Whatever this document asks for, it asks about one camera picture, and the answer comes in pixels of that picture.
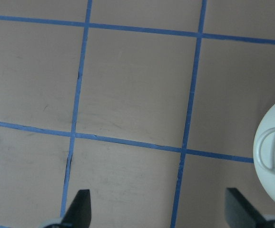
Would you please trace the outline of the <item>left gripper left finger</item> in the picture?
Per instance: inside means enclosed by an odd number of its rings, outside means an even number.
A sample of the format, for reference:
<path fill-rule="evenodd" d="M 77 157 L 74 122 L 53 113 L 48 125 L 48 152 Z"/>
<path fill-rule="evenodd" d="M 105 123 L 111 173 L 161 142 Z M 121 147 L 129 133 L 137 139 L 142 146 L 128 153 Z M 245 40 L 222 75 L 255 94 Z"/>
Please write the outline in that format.
<path fill-rule="evenodd" d="M 91 224 L 90 190 L 79 190 L 60 222 L 61 228 L 89 228 Z"/>

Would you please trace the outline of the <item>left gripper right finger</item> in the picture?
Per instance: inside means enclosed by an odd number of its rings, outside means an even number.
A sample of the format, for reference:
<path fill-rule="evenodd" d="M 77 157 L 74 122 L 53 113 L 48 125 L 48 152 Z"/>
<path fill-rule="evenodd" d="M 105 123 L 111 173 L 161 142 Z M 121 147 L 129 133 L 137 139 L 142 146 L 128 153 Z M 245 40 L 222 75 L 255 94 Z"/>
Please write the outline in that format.
<path fill-rule="evenodd" d="M 225 190 L 225 220 L 230 228 L 262 228 L 267 222 L 237 188 Z"/>

